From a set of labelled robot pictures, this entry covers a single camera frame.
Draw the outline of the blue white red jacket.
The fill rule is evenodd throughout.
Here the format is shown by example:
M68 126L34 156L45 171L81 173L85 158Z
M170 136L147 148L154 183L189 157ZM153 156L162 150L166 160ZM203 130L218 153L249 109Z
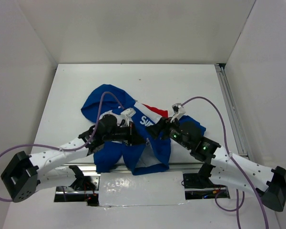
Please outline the blue white red jacket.
M156 124L170 113L142 104L126 91L111 84L102 84L94 89L81 108L83 116L96 123L105 115L114 115L121 124L120 114L126 108L135 111L131 120L135 137L131 142L107 141L99 152L93 154L98 173L109 173L123 159L124 164L135 176L164 172L169 169L171 152L182 147L171 139L152 138L146 128Z

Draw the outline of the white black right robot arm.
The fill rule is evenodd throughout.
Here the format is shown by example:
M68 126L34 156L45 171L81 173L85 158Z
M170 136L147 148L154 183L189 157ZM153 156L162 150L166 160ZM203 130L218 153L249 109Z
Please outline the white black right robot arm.
M204 137L193 121L171 122L161 118L148 126L155 139L169 138L189 150L190 155L203 163L198 181L203 187L222 185L258 195L264 206L282 212L286 203L286 170L257 164L234 153L219 143Z

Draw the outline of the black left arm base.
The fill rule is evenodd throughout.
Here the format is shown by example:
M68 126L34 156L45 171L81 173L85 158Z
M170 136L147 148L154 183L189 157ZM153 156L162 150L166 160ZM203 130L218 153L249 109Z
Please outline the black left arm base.
M84 202L87 206L99 206L100 174L90 176L91 182L85 182L81 188L56 187L54 203Z

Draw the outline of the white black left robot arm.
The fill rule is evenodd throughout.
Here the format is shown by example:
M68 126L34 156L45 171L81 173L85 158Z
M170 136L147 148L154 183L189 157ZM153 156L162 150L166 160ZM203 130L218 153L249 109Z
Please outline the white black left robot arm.
M105 142L120 142L126 146L144 145L146 139L127 117L119 124L112 114L106 114L68 143L48 151L16 153L1 174L12 202L19 203L35 192L56 186L80 190L90 179L77 166L65 167L70 161L90 156L103 149Z

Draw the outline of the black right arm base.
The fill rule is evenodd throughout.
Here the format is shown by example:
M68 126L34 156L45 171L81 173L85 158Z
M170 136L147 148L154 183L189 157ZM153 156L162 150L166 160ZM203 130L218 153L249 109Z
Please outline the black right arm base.
M215 199L229 198L227 188L222 185L214 185L209 183L198 173L183 173L183 181L181 182L185 189L185 199Z

